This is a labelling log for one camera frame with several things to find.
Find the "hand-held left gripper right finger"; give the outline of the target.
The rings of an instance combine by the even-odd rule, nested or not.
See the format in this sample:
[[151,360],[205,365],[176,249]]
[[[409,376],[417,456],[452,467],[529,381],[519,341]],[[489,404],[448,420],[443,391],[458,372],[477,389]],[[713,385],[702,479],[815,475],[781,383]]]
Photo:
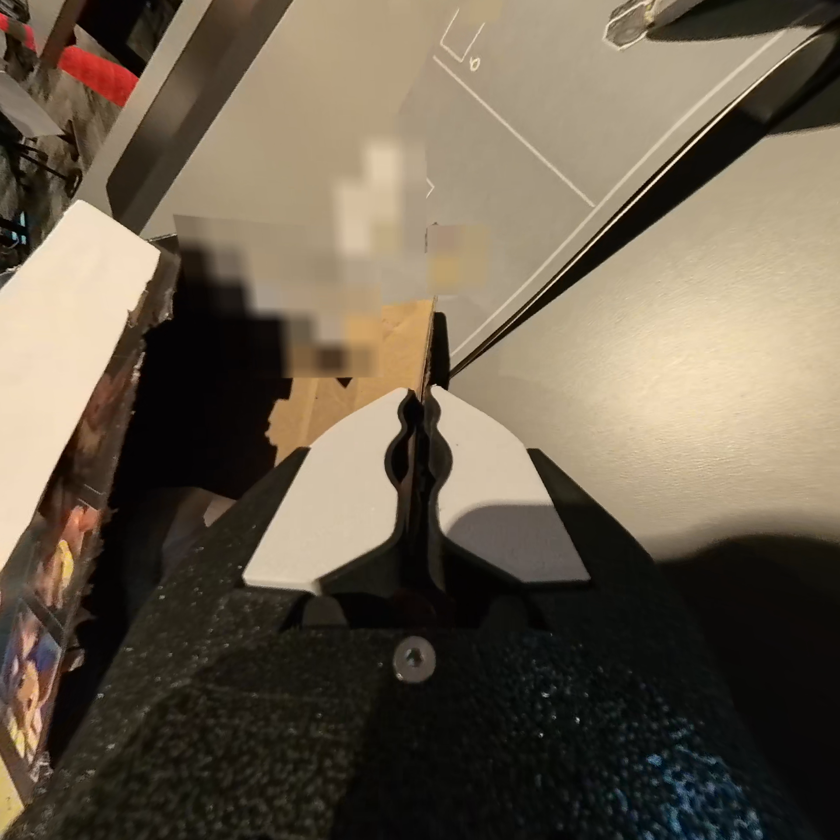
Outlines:
[[497,420],[434,385],[430,441],[443,467],[435,522],[442,537],[525,585],[591,576],[524,444]]

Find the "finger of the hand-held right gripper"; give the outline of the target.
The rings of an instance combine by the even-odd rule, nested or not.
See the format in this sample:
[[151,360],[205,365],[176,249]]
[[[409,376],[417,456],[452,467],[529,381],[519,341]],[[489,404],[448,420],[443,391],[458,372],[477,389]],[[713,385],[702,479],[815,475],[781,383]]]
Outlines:
[[664,27],[682,18],[703,1],[651,1],[646,6],[646,26]]

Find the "black wheeled stand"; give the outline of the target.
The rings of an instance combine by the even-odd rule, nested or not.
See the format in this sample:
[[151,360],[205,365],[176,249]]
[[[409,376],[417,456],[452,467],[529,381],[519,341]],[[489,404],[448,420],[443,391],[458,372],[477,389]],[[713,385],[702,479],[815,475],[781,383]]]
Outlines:
[[34,166],[36,170],[53,176],[63,182],[64,193],[72,198],[77,193],[82,180],[82,172],[78,168],[64,173],[48,164],[48,154],[33,144],[3,115],[1,114],[1,148],[16,186],[24,192],[30,192],[32,185],[28,171],[24,164]]

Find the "grey instruction booklet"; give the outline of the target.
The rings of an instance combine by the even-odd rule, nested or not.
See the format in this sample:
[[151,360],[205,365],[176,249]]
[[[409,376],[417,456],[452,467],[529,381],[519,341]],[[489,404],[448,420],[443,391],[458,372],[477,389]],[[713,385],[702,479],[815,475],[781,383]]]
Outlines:
[[815,58],[838,2],[505,2],[450,17],[402,106],[426,144],[432,223],[489,239],[486,278],[440,291],[450,363],[483,353],[688,149],[780,70]]

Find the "red plastic object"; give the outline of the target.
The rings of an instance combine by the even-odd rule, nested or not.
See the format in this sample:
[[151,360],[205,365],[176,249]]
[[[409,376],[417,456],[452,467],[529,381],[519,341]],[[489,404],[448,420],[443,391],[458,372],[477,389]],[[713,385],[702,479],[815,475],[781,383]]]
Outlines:
[[[30,26],[15,17],[1,14],[1,29],[7,39],[11,39],[26,53],[36,57],[35,35]],[[139,82],[139,78],[120,63],[91,53],[75,44],[63,48],[56,66],[120,108],[124,107]]]

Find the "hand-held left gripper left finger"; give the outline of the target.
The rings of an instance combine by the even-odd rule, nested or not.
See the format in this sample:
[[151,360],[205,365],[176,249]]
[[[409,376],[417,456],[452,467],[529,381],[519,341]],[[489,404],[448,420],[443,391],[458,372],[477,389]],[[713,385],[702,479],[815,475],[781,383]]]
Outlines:
[[404,525],[391,457],[414,392],[397,387],[344,417],[303,455],[244,569],[247,586],[289,592],[392,591],[382,567]]

